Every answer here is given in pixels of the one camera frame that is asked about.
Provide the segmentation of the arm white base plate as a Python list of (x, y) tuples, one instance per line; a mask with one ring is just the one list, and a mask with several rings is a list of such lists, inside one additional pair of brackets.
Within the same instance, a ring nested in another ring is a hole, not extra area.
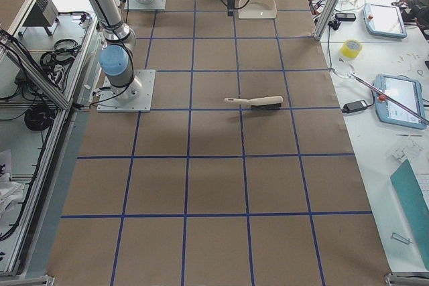
[(128, 11), (163, 11), (166, 0), (127, 0), (125, 9)]
[(152, 96), (156, 79), (155, 70), (134, 70), (134, 80), (127, 87), (112, 87), (105, 77), (101, 92), (101, 103), (97, 104), (100, 113), (148, 113), (151, 110)]

